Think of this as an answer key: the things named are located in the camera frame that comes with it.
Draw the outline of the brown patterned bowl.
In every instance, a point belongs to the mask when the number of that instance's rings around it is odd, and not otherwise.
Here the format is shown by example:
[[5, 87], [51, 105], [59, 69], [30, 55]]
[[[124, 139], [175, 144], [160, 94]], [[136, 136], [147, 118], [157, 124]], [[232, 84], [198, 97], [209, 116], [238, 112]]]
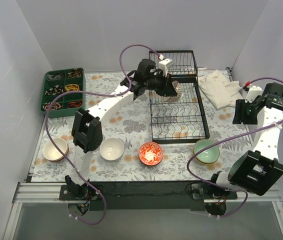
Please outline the brown patterned bowl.
[[176, 103], [181, 99], [183, 95], [181, 84], [177, 80], [172, 82], [172, 86], [176, 92], [176, 96], [163, 96], [162, 100], [165, 103]]

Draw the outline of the black wire dish rack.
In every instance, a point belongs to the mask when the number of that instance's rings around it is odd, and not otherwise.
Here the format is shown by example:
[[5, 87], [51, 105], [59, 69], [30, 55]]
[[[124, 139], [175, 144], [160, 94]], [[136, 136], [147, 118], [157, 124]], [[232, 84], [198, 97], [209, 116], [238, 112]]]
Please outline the black wire dish rack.
[[159, 50], [158, 53], [172, 60], [168, 73], [178, 82], [179, 98], [169, 100], [149, 92], [152, 140], [158, 144], [183, 144], [209, 139], [194, 51]]

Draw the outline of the red floral bowl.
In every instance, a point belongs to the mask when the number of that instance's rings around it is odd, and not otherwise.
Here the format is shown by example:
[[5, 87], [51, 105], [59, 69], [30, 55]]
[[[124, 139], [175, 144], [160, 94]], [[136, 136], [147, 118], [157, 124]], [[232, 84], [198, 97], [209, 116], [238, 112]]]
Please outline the red floral bowl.
[[162, 161], [164, 151], [156, 142], [145, 142], [139, 149], [138, 157], [144, 165], [156, 166]]

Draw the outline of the plain white bowl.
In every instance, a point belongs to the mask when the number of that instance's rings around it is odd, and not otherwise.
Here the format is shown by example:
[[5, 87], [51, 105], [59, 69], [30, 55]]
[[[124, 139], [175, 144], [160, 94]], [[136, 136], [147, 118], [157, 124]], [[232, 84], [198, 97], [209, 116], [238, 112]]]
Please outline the plain white bowl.
[[101, 143], [99, 153], [105, 160], [115, 161], [123, 155], [124, 149], [124, 144], [120, 139], [108, 138]]

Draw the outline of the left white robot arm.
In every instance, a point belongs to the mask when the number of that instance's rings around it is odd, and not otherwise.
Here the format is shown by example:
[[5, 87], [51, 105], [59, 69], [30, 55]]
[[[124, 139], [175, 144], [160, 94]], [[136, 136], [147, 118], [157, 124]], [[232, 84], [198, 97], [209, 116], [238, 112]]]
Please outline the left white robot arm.
[[136, 70], [127, 74], [111, 96], [87, 110], [80, 108], [75, 113], [71, 135], [74, 144], [73, 173], [65, 177], [71, 195], [83, 200], [88, 194], [86, 181], [89, 179], [89, 167], [93, 152], [103, 141], [102, 123], [107, 121], [123, 106], [132, 103], [146, 90], [155, 91], [164, 97], [175, 97], [169, 67], [170, 58], [161, 58], [158, 63], [143, 59]]

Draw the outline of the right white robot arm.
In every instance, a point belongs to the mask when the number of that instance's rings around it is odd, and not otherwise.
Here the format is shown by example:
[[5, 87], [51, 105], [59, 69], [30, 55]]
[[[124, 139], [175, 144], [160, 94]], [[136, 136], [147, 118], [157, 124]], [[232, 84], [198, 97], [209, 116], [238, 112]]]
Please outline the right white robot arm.
[[248, 150], [231, 167], [211, 177], [208, 194], [219, 199], [228, 189], [246, 190], [264, 195], [283, 175], [279, 163], [278, 141], [283, 120], [283, 85], [268, 83], [264, 89], [250, 86], [247, 97], [235, 103], [233, 124], [256, 125], [252, 149]]

